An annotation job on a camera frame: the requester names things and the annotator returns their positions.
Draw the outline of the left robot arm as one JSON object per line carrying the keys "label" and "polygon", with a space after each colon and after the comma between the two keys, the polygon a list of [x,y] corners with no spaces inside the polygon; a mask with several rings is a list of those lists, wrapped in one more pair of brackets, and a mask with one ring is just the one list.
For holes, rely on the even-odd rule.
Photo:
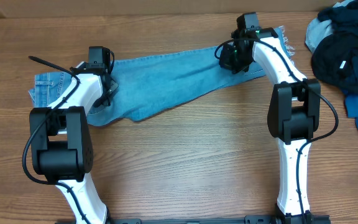
{"label": "left robot arm", "polygon": [[89,48],[88,61],[70,69],[68,88],[46,107],[29,115],[30,137],[22,168],[33,182],[54,185],[66,198],[75,223],[111,223],[91,177],[93,145],[87,114],[111,104],[118,84],[112,79],[114,53],[102,46]]}

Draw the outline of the light blue denim jeans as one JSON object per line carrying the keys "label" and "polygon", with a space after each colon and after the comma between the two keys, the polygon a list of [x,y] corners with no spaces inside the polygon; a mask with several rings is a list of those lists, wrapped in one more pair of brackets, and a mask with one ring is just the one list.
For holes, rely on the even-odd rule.
{"label": "light blue denim jeans", "polygon": [[111,78],[118,87],[109,104],[90,109],[88,123],[104,126],[121,118],[142,121],[211,91],[266,74],[256,62],[250,64],[248,71],[233,74],[219,66],[216,51],[216,47],[208,47],[116,60]]}

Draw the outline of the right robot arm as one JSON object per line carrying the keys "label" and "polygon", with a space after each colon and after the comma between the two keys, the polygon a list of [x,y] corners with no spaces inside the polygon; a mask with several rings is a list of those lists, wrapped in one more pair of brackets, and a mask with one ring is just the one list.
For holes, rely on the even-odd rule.
{"label": "right robot arm", "polygon": [[291,63],[273,28],[261,28],[257,14],[236,20],[231,41],[222,43],[215,57],[233,74],[260,65],[273,85],[267,115],[268,130],[280,156],[280,190],[272,223],[316,223],[307,197],[307,162],[310,141],[318,128],[320,85]]}

